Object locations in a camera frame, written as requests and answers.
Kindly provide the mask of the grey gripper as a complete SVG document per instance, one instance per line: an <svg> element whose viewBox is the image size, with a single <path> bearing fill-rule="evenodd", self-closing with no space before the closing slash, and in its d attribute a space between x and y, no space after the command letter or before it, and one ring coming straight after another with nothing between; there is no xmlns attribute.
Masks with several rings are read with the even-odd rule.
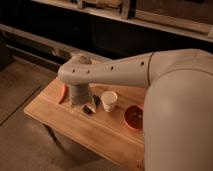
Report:
<svg viewBox="0 0 213 171"><path fill-rule="evenodd" d="M69 85L69 99L72 105L95 105L93 93L88 84Z"/></svg>

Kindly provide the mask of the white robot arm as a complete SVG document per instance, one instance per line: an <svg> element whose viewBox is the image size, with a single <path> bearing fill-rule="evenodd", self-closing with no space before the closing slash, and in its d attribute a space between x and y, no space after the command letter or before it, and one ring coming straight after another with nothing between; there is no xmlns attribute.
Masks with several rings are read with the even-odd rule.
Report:
<svg viewBox="0 0 213 171"><path fill-rule="evenodd" d="M200 49L146 53L92 65L75 56L58 78L72 101L90 83L145 87L145 171L213 171L213 54Z"/></svg>

